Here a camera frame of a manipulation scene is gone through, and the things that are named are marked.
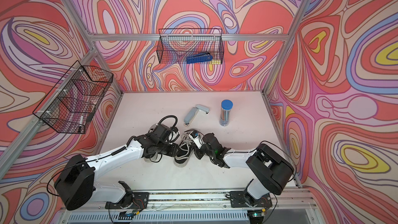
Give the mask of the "black canvas sneaker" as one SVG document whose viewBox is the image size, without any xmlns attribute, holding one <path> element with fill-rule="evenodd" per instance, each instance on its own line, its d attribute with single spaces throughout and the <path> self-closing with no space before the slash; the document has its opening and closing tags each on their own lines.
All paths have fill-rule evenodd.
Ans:
<svg viewBox="0 0 398 224">
<path fill-rule="evenodd" d="M 158 125 L 154 124 L 148 130 L 146 137 L 148 138 L 149 145 L 144 150 L 144 161 L 145 162 L 152 162 L 152 163 L 159 163 L 162 159 L 162 155 L 156 151 L 156 141 L 153 140 L 152 133 L 156 129 Z"/>
<path fill-rule="evenodd" d="M 193 130 L 196 129 L 189 129 L 180 136 L 181 142 L 178 145 L 177 153 L 176 156 L 174 157 L 174 164 L 179 168 L 186 166 L 191 154 L 195 151 L 200 150 L 196 147 L 195 143 L 191 139 L 190 133 Z"/>
</svg>

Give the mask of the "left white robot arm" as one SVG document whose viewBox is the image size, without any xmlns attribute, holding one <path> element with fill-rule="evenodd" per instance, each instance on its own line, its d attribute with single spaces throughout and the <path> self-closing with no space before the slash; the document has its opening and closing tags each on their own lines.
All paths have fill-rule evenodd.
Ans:
<svg viewBox="0 0 398 224">
<path fill-rule="evenodd" d="M 55 181 L 55 190 L 69 211 L 91 202 L 108 202 L 119 209 L 144 209 L 146 204 L 138 202 L 126 182 L 104 183 L 100 178 L 133 160 L 176 156 L 178 138 L 177 127 L 155 124 L 148 133 L 132 136 L 125 145 L 108 152 L 87 158 L 75 155 Z"/>
</svg>

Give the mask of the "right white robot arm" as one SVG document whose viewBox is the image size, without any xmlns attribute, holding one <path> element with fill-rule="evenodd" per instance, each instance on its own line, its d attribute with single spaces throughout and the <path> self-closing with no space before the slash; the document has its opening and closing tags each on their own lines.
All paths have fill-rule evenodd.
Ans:
<svg viewBox="0 0 398 224">
<path fill-rule="evenodd" d="M 193 140 L 195 156 L 200 160 L 208 156 L 211 163 L 221 168 L 250 169 L 255 178 L 240 192 L 243 198 L 240 204 L 255 206 L 263 196 L 280 195 L 295 170 L 290 162 L 275 150 L 261 142 L 252 150 L 236 150 L 223 147 L 213 133 L 201 136 L 190 134 Z"/>
</svg>

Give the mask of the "grey blue stapler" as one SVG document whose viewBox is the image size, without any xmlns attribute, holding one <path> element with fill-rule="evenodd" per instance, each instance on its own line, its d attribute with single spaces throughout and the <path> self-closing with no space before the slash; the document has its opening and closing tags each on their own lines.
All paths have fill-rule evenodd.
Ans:
<svg viewBox="0 0 398 224">
<path fill-rule="evenodd" d="M 210 109 L 204 105 L 197 104 L 195 107 L 191 108 L 189 112 L 184 117 L 183 123 L 185 126 L 189 126 L 195 119 L 198 112 L 203 112 L 209 114 Z"/>
</svg>

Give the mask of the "pencil tube with blue lid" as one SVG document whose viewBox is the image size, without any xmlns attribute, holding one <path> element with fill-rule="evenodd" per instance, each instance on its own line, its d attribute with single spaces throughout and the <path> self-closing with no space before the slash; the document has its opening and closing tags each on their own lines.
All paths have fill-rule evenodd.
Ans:
<svg viewBox="0 0 398 224">
<path fill-rule="evenodd" d="M 220 120 L 219 123 L 222 126 L 227 126 L 230 122 L 230 111 L 233 108 L 233 102 L 231 100 L 223 100 L 221 102 Z"/>
</svg>

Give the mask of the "white marker in basket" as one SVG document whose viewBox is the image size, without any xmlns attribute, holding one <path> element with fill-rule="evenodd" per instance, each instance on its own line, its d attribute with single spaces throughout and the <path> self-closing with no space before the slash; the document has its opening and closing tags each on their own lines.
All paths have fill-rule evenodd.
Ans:
<svg viewBox="0 0 398 224">
<path fill-rule="evenodd" d="M 84 120 L 84 116 L 81 115 L 81 116 L 80 116 L 80 119 L 79 119 L 78 133 L 81 133 L 81 132 L 82 132 L 82 129 L 83 129 L 83 120 Z"/>
</svg>

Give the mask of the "blue stapler in basket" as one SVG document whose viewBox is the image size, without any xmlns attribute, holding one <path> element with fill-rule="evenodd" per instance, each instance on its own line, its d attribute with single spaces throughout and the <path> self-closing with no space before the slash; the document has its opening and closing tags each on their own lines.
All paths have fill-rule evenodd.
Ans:
<svg viewBox="0 0 398 224">
<path fill-rule="evenodd" d="M 203 63 L 203 62 L 209 62 L 212 59 L 213 56 L 210 54 L 210 52 L 201 52 L 199 54 L 194 54 L 186 57 L 186 63 L 187 64 Z"/>
</svg>

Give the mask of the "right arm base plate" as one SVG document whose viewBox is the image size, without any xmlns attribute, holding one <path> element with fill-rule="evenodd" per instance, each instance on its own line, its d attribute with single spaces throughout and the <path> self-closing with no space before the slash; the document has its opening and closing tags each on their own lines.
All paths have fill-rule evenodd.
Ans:
<svg viewBox="0 0 398 224">
<path fill-rule="evenodd" d="M 268 209 L 273 206 L 269 194 L 266 194 L 259 199 L 255 199 L 246 191 L 230 191 L 226 194 L 226 198 L 230 200 L 232 208 L 265 208 Z"/>
</svg>

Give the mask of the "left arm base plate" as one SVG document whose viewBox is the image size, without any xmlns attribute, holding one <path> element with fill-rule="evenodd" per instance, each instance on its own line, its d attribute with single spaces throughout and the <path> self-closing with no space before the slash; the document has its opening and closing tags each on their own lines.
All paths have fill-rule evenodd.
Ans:
<svg viewBox="0 0 398 224">
<path fill-rule="evenodd" d="M 133 192 L 126 195 L 117 203 L 106 202 L 106 209 L 146 209 L 149 202 L 148 192 Z"/>
</svg>

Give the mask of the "aluminium rail with vents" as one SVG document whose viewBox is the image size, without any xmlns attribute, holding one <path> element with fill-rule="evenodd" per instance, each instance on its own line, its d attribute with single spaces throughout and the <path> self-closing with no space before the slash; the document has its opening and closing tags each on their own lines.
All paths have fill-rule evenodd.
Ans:
<svg viewBox="0 0 398 224">
<path fill-rule="evenodd" d="M 75 211 L 61 210 L 57 224 L 323 224 L 309 190 L 287 188 L 270 195 L 256 207 L 233 207 L 231 189 L 148 190 L 147 206 L 107 209 L 104 202 Z"/>
</svg>

